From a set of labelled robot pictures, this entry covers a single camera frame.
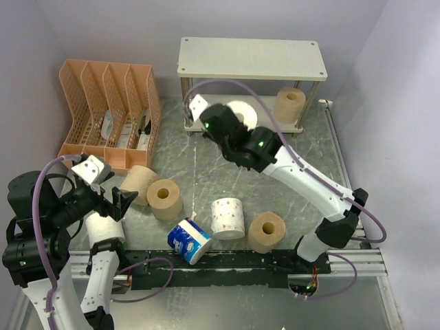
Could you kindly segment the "brown roll sideways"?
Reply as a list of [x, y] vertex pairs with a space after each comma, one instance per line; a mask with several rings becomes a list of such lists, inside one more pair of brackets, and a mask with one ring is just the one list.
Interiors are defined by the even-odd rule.
[[147, 190], [150, 185], [160, 179], [160, 176], [153, 170], [140, 165], [133, 166], [127, 173], [120, 185], [120, 190], [128, 192], [138, 192], [134, 203], [147, 206], [149, 203], [146, 198]]

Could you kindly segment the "white dotted roll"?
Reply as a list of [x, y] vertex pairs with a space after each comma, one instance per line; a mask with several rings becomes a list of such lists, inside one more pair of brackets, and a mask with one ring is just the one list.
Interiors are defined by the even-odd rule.
[[235, 240], [245, 236], [243, 205], [240, 199], [222, 198], [211, 203], [212, 237], [217, 240]]
[[226, 105], [231, 108], [235, 116], [247, 127], [248, 130], [256, 128], [258, 116], [250, 104], [241, 100], [233, 100]]

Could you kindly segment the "blue paper roll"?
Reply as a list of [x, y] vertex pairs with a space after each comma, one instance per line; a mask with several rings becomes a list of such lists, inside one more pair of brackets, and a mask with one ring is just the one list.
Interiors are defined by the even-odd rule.
[[168, 234], [168, 245], [190, 265], [209, 250], [212, 238], [191, 218], [181, 220]]

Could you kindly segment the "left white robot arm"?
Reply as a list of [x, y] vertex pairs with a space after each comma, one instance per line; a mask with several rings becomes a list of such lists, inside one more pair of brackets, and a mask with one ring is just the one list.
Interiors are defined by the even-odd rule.
[[15, 216], [6, 230], [7, 247], [2, 263], [15, 285], [30, 299], [45, 329], [114, 329], [110, 314], [113, 277], [129, 264], [122, 240], [111, 234], [92, 245], [87, 264], [86, 293], [78, 300], [72, 279], [68, 226], [83, 221], [90, 211], [119, 221], [136, 192], [113, 188], [112, 201], [96, 193], [79, 178], [70, 191], [58, 197], [46, 175], [38, 198], [38, 217], [32, 201], [39, 171], [19, 175], [8, 184], [8, 203]]

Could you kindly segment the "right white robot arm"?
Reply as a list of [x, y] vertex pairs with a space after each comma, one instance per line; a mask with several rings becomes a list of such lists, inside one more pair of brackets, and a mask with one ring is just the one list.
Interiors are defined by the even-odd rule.
[[291, 264], [297, 272], [307, 273], [329, 248], [347, 245], [368, 199], [365, 190], [338, 185], [301, 160], [275, 131], [248, 129], [226, 105], [208, 107], [199, 119], [204, 137], [217, 144], [227, 161], [278, 180], [321, 211], [322, 221], [296, 245]]

